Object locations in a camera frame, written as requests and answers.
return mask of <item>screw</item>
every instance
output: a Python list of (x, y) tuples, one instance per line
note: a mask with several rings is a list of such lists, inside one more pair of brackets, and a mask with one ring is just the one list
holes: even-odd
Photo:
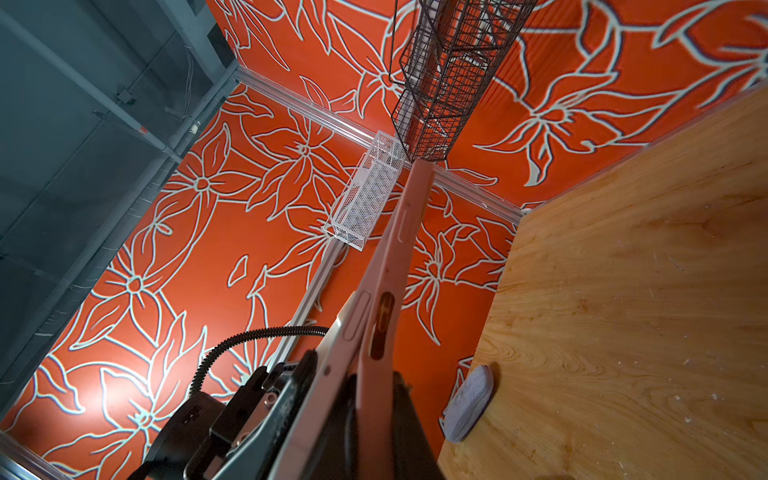
[(264, 396), (264, 406), (266, 406), (266, 409), (271, 409), (275, 402), (277, 402), (277, 394), (275, 392), (269, 392)]

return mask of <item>white mesh basket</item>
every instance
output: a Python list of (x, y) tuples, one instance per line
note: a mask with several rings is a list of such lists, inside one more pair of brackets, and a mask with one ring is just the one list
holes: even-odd
[(402, 144), (388, 134), (377, 133), (334, 205), (324, 230), (362, 250), (405, 161), (406, 150)]

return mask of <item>black corrugated tube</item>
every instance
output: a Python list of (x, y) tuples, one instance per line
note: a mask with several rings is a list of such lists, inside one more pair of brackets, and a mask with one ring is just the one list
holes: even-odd
[(192, 378), (189, 396), (194, 395), (203, 388), (203, 380), (208, 375), (210, 367), (214, 364), (224, 352), (241, 343), (251, 340), (268, 339), (275, 336), (325, 336), (328, 332), (327, 326), (274, 326), (268, 329), (248, 330), (238, 333), (216, 345), (208, 355), (205, 356), (200, 366)]

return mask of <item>wood grain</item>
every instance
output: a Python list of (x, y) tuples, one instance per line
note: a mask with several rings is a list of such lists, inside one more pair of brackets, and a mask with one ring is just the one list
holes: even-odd
[(447, 478), (768, 477), (768, 88), (527, 216)]

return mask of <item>wire rack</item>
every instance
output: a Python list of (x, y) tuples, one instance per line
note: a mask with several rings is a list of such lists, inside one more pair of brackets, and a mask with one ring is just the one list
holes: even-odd
[(406, 162), (406, 150), (389, 135), (378, 132), (360, 158), (343, 195), (331, 210), (323, 229), (344, 243), (362, 250), (373, 231), (392, 188)]
[(399, 60), (404, 92), (392, 110), (411, 161), (447, 158), (536, 1), (419, 0)]

